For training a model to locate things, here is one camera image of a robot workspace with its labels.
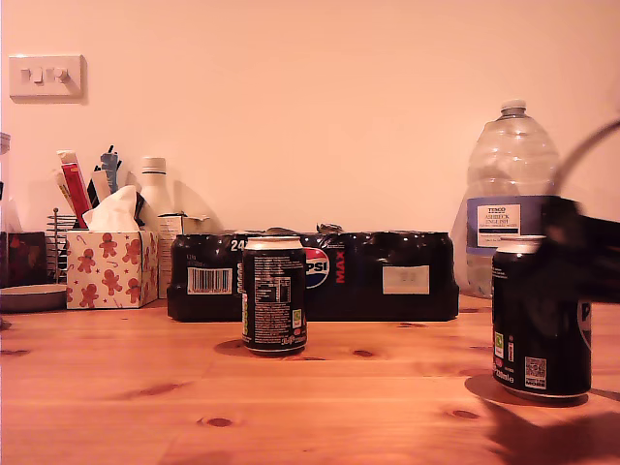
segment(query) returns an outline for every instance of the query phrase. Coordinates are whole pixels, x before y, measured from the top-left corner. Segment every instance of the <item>barcode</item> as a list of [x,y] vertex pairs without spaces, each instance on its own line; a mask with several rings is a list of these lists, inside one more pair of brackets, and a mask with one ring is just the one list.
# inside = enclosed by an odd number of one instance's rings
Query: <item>barcode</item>
[[527,356],[525,358],[525,386],[546,389],[546,359]]
[[230,268],[187,268],[187,294],[232,294],[233,271]]

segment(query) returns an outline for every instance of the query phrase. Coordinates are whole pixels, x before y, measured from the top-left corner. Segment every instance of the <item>light switch plate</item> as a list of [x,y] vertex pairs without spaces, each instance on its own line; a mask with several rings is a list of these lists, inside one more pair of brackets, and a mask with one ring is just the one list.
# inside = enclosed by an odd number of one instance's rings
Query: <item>light switch plate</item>
[[81,97],[82,60],[81,55],[12,55],[9,57],[9,95]]

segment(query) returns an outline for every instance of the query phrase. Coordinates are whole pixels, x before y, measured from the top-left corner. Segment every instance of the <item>white bottle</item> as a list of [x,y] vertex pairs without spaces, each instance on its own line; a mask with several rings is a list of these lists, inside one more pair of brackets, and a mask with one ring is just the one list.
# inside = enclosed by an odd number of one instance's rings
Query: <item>white bottle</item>
[[466,204],[454,229],[454,274],[461,290],[491,297],[491,262],[503,235],[540,234],[543,195],[558,168],[547,132],[525,102],[502,105],[486,123],[469,161]]
[[142,190],[144,206],[139,217],[147,228],[159,230],[159,215],[173,213],[171,197],[166,186],[166,159],[144,157],[142,159]]

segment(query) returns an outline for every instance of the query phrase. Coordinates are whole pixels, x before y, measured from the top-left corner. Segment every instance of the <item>plate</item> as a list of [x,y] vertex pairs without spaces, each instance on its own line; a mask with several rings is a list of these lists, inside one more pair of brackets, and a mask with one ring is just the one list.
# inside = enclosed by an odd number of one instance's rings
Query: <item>plate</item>
[[40,284],[0,289],[0,313],[28,313],[67,308],[67,286]]

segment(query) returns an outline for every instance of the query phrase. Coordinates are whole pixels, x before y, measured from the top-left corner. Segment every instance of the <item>wire rack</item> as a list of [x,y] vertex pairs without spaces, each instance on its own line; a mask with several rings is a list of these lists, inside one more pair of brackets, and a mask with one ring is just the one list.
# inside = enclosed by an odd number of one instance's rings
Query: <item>wire rack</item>
[[47,277],[55,283],[67,282],[67,231],[74,228],[76,216],[59,215],[58,208],[47,217]]

